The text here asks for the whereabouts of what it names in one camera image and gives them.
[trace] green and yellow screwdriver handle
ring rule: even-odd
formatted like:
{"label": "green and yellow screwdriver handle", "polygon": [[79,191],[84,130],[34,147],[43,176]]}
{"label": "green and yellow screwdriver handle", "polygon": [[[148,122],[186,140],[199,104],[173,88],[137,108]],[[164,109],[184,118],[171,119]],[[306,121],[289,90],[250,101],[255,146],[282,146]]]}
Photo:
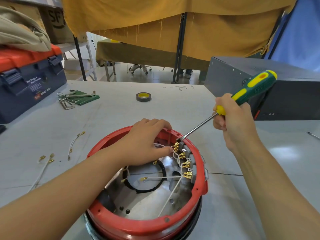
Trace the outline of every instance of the green and yellow screwdriver handle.
{"label": "green and yellow screwdriver handle", "polygon": [[[267,91],[276,82],[278,76],[274,71],[266,70],[254,76],[247,84],[236,92],[232,98],[240,106],[250,98]],[[221,105],[217,106],[219,115],[226,115],[224,108]]]}

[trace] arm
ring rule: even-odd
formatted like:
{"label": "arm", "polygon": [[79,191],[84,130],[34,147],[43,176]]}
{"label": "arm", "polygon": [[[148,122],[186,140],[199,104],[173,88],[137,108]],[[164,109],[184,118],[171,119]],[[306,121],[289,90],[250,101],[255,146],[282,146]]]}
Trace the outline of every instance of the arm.
{"label": "arm", "polygon": [[267,239],[318,239],[320,214],[260,141],[250,106],[239,107],[230,96],[216,99],[226,116],[217,116],[214,127],[223,130],[226,145],[238,161]]}
{"label": "arm", "polygon": [[0,239],[61,239],[119,169],[142,165],[173,151],[153,145],[162,128],[171,129],[171,125],[143,119],[115,144],[2,207]]}

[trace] toolbox latch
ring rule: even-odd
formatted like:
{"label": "toolbox latch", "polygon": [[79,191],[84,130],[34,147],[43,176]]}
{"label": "toolbox latch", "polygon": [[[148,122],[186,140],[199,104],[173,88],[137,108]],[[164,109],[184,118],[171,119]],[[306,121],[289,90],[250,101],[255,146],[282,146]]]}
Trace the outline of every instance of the toolbox latch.
{"label": "toolbox latch", "polygon": [[56,75],[63,70],[61,61],[57,56],[48,57],[48,61]]}
{"label": "toolbox latch", "polygon": [[17,69],[11,69],[0,73],[2,83],[7,87],[14,95],[19,95],[25,89],[28,88],[28,84],[22,78],[20,72]]}

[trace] red toolbox lid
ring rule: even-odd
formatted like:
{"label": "red toolbox lid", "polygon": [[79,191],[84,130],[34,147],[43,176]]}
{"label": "red toolbox lid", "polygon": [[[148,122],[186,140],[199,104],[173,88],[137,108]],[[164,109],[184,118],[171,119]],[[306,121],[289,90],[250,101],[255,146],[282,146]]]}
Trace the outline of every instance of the red toolbox lid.
{"label": "red toolbox lid", "polygon": [[61,53],[60,48],[53,44],[51,44],[51,50],[46,52],[28,51],[4,46],[4,48],[0,48],[0,72],[20,68],[54,55],[60,55]]}

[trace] roll of tape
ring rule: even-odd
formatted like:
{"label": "roll of tape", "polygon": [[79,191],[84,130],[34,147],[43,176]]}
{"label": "roll of tape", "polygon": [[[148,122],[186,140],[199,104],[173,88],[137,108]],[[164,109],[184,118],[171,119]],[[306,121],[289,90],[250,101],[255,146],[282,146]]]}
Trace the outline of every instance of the roll of tape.
{"label": "roll of tape", "polygon": [[148,102],[151,100],[151,94],[148,93],[148,92],[139,92],[137,93],[136,95],[136,99],[139,101],[139,102]]}

